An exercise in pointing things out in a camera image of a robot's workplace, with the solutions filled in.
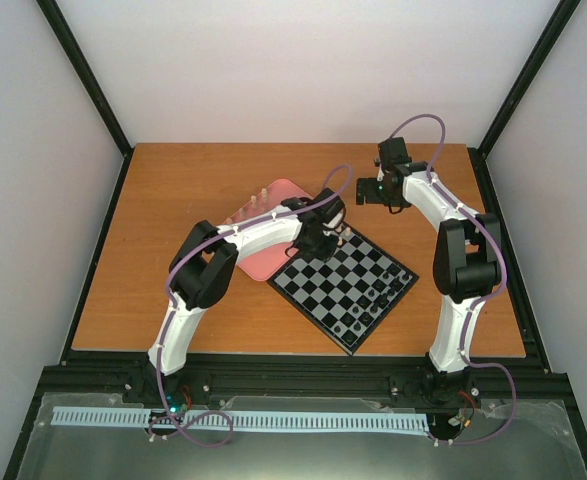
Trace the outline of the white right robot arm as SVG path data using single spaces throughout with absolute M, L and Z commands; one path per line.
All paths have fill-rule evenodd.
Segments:
M 458 199 L 425 162 L 377 159 L 375 177 L 356 183 L 356 203 L 402 211 L 414 207 L 436 230 L 433 280 L 442 295 L 436 337 L 428 356 L 439 373 L 470 365 L 475 326 L 487 300 L 505 287 L 500 223 Z

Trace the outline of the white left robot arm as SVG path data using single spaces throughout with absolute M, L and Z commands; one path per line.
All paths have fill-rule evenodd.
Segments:
M 169 269 L 166 315 L 148 351 L 155 369 L 146 379 L 147 392 L 163 403 L 179 395 L 176 372 L 186 363 L 200 320 L 226 294 L 237 263 L 285 243 L 307 260 L 327 261 L 337 249 L 344 217 L 344 202 L 325 189 L 312 200 L 289 198 L 239 223 L 196 224 Z

